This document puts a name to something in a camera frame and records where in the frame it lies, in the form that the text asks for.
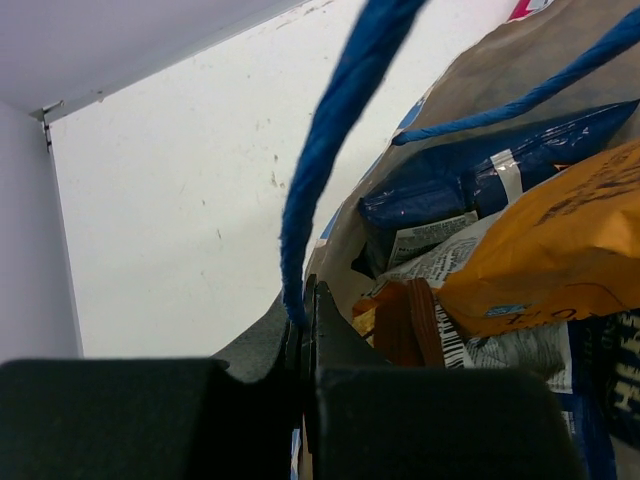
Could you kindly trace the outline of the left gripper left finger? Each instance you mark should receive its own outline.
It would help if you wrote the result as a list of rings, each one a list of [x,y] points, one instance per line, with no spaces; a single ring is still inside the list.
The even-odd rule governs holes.
[[[5,479],[286,479],[290,335],[275,301],[209,357],[14,360],[1,368]]]

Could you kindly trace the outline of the orange Kettle chips bag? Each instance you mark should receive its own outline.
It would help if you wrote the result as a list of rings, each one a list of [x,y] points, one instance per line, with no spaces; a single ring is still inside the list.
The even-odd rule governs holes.
[[[638,308],[638,141],[569,167],[383,274],[353,317],[371,317],[416,278],[470,337]]]

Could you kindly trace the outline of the blue checkered paper bag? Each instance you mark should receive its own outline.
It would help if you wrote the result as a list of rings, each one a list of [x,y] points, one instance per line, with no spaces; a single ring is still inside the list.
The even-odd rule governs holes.
[[[264,318],[280,287],[279,204],[311,107],[338,57],[356,1],[313,1],[219,47],[238,80],[227,93],[254,99],[250,139],[233,136],[214,270],[224,316],[241,335],[224,349],[234,372],[261,377],[280,346]],[[315,217],[311,269],[347,304],[356,288],[340,246],[362,242],[355,202],[399,160],[394,135],[511,101],[571,61],[631,8],[628,1],[434,1],[419,16],[348,142]]]

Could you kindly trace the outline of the small blue snack bag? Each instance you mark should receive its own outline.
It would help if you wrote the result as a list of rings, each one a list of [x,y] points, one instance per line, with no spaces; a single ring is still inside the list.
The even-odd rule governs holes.
[[[629,100],[425,148],[358,201],[369,278],[420,256],[524,192],[602,151],[634,114]]]

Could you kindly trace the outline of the blue Kettle chips bag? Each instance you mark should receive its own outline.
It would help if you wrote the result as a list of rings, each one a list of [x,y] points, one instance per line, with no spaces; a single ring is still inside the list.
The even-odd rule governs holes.
[[[590,479],[639,476],[639,313],[523,329],[465,341],[473,367],[543,378]]]

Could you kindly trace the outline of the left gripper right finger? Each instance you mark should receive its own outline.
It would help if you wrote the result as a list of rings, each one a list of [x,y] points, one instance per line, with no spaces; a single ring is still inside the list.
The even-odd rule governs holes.
[[[581,479],[560,408],[518,370],[390,364],[310,278],[313,405],[307,416],[317,479]]]

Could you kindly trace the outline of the brown Chuba chips bag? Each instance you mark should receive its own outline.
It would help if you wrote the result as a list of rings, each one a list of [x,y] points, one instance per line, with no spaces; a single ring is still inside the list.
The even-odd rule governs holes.
[[[425,279],[391,283],[374,309],[373,346],[395,366],[444,369],[435,299]]]

